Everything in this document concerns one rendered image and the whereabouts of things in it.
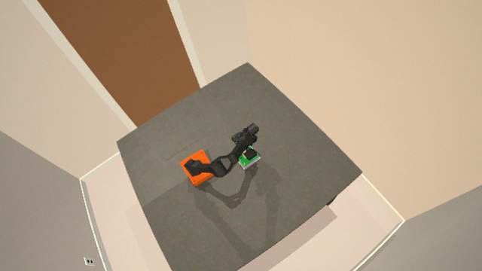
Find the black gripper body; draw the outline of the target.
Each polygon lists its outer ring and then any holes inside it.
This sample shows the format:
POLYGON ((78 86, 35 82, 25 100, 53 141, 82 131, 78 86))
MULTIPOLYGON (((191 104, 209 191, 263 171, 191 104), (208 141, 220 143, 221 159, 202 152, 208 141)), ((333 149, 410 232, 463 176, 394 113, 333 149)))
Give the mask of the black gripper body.
MULTIPOLYGON (((236 134, 232 136, 232 140, 235 143, 236 141, 233 139, 234 136, 236 136, 236 134)), ((236 142, 236 143, 238 143, 238 142, 236 142)), ((256 151, 254 149, 249 148, 249 146, 246 147, 245 151, 246 151, 245 156, 248 160, 251 160, 251 159, 253 159, 254 157, 257 156, 256 151)))

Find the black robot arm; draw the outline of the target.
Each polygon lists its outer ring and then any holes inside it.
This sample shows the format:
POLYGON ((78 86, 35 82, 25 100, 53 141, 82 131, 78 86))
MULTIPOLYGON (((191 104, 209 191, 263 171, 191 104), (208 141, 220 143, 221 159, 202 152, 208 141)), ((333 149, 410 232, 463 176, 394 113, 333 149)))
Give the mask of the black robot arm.
POLYGON ((186 170, 190 173, 192 177, 195 177, 202 172, 205 173, 212 173, 217 178, 225 176, 227 173, 230 173, 233 166, 239 162, 239 158, 241 157, 243 151, 246 149, 247 146, 255 143, 257 141, 257 136, 255 133, 259 131, 258 126, 254 123, 246 127, 242 132, 238 132, 233 139, 238 142, 235 148, 229 153, 227 156, 220 156, 213 160, 209 164, 202 163, 200 160, 193 160, 192 158, 184 164, 186 170), (221 163, 221 159, 228 158, 231 162, 228 170, 225 169, 224 165, 221 163))

